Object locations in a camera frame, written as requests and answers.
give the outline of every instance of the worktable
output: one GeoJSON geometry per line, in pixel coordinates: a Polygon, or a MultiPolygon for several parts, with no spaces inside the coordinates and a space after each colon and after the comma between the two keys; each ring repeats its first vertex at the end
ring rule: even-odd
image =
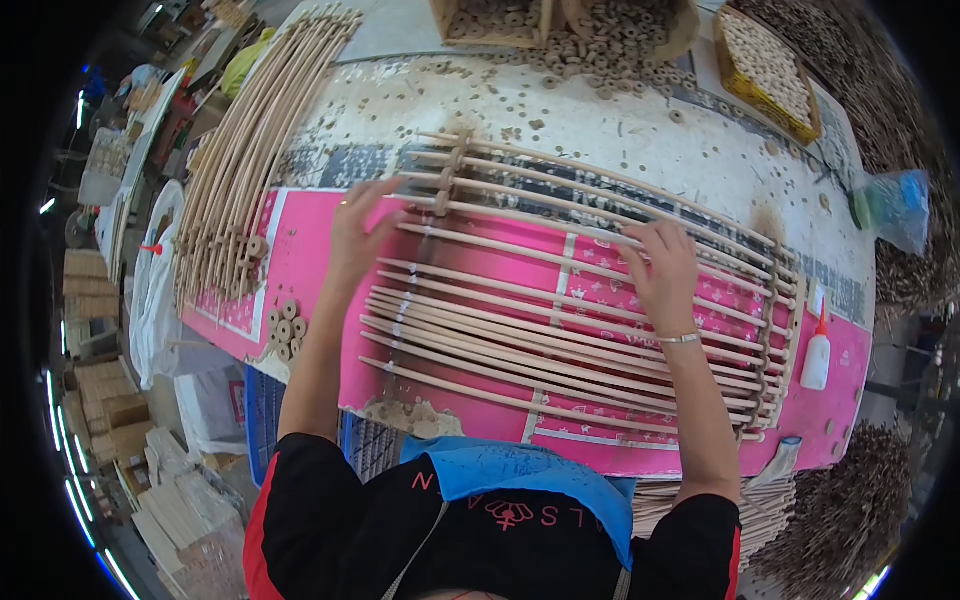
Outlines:
{"type": "MultiPolygon", "coordinates": [[[[423,27],[433,24],[423,23],[423,27]]],[[[701,78],[709,65],[697,63],[696,56],[694,52],[693,67],[701,78]]],[[[265,312],[293,298],[302,313],[311,314],[323,280],[329,219],[342,193],[358,181],[416,168],[408,153],[428,148],[430,141],[416,132],[473,130],[478,138],[576,158],[647,181],[779,239],[795,252],[799,268],[833,290],[831,387],[813,393],[796,383],[791,386],[780,427],[768,429],[762,443],[744,443],[741,468],[745,475],[756,474],[772,458],[780,437],[789,435],[804,437],[797,468],[839,460],[869,363],[876,272],[874,237],[859,231],[847,210],[844,187],[856,171],[851,160],[858,161],[858,156],[842,109],[829,97],[821,97],[825,92],[817,91],[821,106],[830,111],[830,127],[822,140],[797,159],[788,152],[789,141],[758,116],[721,115],[717,97],[702,90],[686,98],[665,99],[650,90],[643,98],[618,94],[604,101],[584,78],[563,82],[555,90],[542,87],[542,78],[527,66],[494,65],[464,54],[340,65],[303,120],[284,158],[282,187],[258,224],[259,234],[271,248],[261,267],[265,285],[236,305],[218,309],[216,301],[208,299],[197,311],[185,309],[184,321],[234,356],[286,381],[286,365],[272,354],[261,357],[266,346],[265,312]],[[681,123],[669,118],[673,109],[682,113],[681,123]],[[765,147],[768,141],[778,148],[775,156],[765,147]],[[842,169],[830,162],[837,148],[848,149],[842,169]],[[221,319],[216,323],[213,315],[218,310],[221,319]],[[829,434],[825,431],[828,419],[835,421],[829,434]]],[[[528,187],[533,183],[506,184],[528,187]]],[[[424,193],[414,184],[407,187],[400,193],[424,193]]],[[[516,198],[505,203],[514,204],[516,198]]],[[[394,252],[384,254],[416,259],[418,247],[403,242],[405,235],[398,233],[388,242],[394,252]]],[[[564,253],[562,236],[537,243],[564,253]]],[[[569,277],[561,281],[563,274],[558,271],[554,268],[552,275],[544,276],[542,285],[550,288],[552,276],[557,292],[566,293],[569,277]]],[[[497,276],[506,278],[503,273],[497,276]]],[[[358,353],[388,360],[385,348],[369,348],[371,343],[358,334],[359,325],[352,325],[375,281],[370,274],[361,284],[348,315],[340,397],[345,410],[401,424],[383,410],[365,411],[365,407],[386,396],[409,404],[426,400],[432,403],[432,419],[446,422],[452,414],[457,421],[454,428],[462,425],[466,435],[541,444],[608,474],[678,476],[679,455],[667,447],[675,441],[632,439],[635,436],[599,427],[581,431],[579,424],[572,432],[569,423],[560,420],[478,400],[458,400],[451,397],[454,394],[393,379],[349,360],[358,353]]],[[[806,313],[795,379],[799,379],[814,325],[806,313]]],[[[512,394],[521,394],[520,389],[514,386],[512,394]]]]}

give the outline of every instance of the person's right hand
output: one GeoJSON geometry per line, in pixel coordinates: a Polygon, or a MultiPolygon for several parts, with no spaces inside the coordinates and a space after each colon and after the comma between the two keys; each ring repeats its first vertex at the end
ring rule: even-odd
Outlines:
{"type": "Polygon", "coordinates": [[[696,333],[693,322],[693,294],[697,289],[697,247],[684,228],[670,221],[624,228],[623,233],[639,240],[650,264],[635,248],[618,245],[617,250],[630,267],[636,296],[657,335],[679,338],[696,333]]]}

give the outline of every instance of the yellow crate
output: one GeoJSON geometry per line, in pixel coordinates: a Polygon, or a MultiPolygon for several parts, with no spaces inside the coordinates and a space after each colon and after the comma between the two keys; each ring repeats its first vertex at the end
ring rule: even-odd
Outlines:
{"type": "Polygon", "coordinates": [[[723,24],[720,22],[722,14],[730,14],[742,19],[750,19],[746,14],[732,9],[726,5],[720,7],[713,21],[713,37],[716,41],[717,62],[720,67],[720,82],[724,89],[731,94],[756,108],[768,119],[790,132],[797,141],[807,146],[813,140],[823,135],[824,128],[820,121],[820,109],[817,107],[817,99],[813,95],[813,88],[810,86],[810,79],[806,76],[803,64],[797,59],[797,71],[800,73],[800,79],[804,82],[810,102],[810,123],[812,128],[805,123],[801,123],[792,114],[784,110],[774,100],[760,89],[759,85],[750,80],[749,77],[741,73],[733,62],[730,54],[730,48],[727,46],[727,39],[724,36],[723,24]]]}

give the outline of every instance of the wooden disc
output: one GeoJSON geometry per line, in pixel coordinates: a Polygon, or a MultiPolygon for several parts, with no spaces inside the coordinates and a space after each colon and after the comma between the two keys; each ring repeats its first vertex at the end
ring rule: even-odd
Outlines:
{"type": "Polygon", "coordinates": [[[298,340],[302,339],[306,335],[306,319],[296,317],[291,323],[294,324],[294,337],[298,340]]]}
{"type": "Polygon", "coordinates": [[[267,323],[270,324],[271,331],[276,329],[276,325],[282,320],[283,317],[280,316],[280,311],[275,308],[271,308],[270,312],[267,313],[267,323]]]}
{"type": "Polygon", "coordinates": [[[287,321],[293,321],[300,313],[296,300],[288,300],[283,303],[283,318],[287,321]]]}
{"type": "Polygon", "coordinates": [[[280,342],[284,344],[289,342],[294,337],[293,324],[286,319],[276,324],[276,336],[280,339],[280,342]]]}
{"type": "Polygon", "coordinates": [[[263,258],[267,255],[267,240],[259,235],[251,236],[250,242],[247,244],[247,249],[253,258],[263,258]]]}

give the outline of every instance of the white glue bottle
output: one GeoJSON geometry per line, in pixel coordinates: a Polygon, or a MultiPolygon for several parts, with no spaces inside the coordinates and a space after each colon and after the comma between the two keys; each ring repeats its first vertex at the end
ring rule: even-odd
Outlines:
{"type": "Polygon", "coordinates": [[[800,387],[822,392],[827,386],[830,368],[830,340],[827,339],[827,300],[820,308],[820,323],[815,335],[806,346],[804,372],[800,375],[800,387]]]}

